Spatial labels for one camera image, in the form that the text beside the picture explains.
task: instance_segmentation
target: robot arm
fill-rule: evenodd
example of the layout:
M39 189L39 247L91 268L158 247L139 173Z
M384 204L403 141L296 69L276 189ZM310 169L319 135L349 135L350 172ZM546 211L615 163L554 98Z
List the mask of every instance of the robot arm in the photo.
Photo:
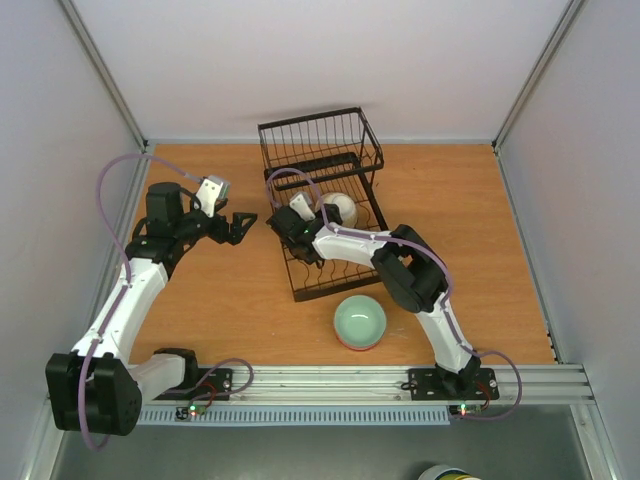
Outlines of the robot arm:
M204 237L237 245L255 223L255 214L234 213L229 224L225 216L217 213L226 205L228 189L228 182L214 176L204 179L195 194L177 183L149 187L147 216L135 227L125 249L131 280L127 280L123 265L116 285L87 333L71 353L54 354L47 363L47 385L59 429L80 429L77 401L80 367L96 339L99 344L91 358L85 387L91 432L127 435L146 402L170 388L195 385L198 364L191 350L161 349L134 368L129 367L129 356L149 308L184 254ZM184 212L182 194L191 198L188 212ZM111 320L101 334L107 316Z
M330 222L339 223L337 207L325 205ZM394 231L368 232L325 226L320 212L311 215L296 195L288 206L278 208L267 221L292 255L308 264L345 260L374 268L394 301L416 315L436 358L442 386L452 397L474 387L480 360L464 338L448 300L448 285L442 270L423 252L385 241L385 237L418 244L422 238L406 225Z

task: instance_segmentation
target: black metal basket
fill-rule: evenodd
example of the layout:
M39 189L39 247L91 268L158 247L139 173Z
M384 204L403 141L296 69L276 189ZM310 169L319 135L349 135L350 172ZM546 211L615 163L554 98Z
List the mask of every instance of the black metal basket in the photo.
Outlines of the black metal basket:
M297 168L318 184L323 195L341 192L353 199L358 210L355 228L387 230L387 223L373 193L375 171L384 165L382 149L361 108L262 124L258 130L265 179L279 168ZM316 200L314 192L299 175L278 177L273 187L274 197L282 205L287 205L289 199L299 191L307 192L310 198ZM296 302L380 281L375 270L362 265L342 260L326 261L321 267L307 265L293 258L284 245L282 248Z
M263 123L258 134L265 178L279 168L295 167L321 182L384 166L380 144L360 107ZM293 176L279 177L276 190L306 184Z

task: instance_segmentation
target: light green bowl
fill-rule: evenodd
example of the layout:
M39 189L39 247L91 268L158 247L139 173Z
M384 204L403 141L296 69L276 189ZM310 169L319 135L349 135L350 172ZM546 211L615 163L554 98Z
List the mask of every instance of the light green bowl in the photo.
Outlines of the light green bowl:
M354 295L342 301L333 317L338 340L352 350L369 350L384 335L387 316L378 302L366 295Z

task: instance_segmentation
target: gray floor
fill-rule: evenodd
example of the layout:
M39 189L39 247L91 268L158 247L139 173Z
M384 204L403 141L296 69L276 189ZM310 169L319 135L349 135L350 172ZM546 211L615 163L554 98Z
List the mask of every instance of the gray floor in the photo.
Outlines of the gray floor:
M568 407L444 427L139 427L99 454L73 433L52 478L417 480L440 463L484 480L590 478Z

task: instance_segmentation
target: wooden table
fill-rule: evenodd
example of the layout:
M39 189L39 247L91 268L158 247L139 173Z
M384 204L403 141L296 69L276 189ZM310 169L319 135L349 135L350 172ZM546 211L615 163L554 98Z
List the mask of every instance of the wooden table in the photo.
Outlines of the wooden table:
M465 336L519 364L552 363L546 331L498 166L489 146L385 145L375 193L390 228L406 223L447 262ZM238 246L201 240L178 265L154 303L133 349L139 363L160 347L185 347L202 364L243 357L262 365L432 364L415 317L382 284L295 303L271 214L257 145L159 145L155 154L198 175L232 182L225 211L256 212ZM147 184L180 181L152 165ZM378 300L388 317L380 344L353 352L336 339L333 313L347 296ZM488 363L501 363L491 359Z

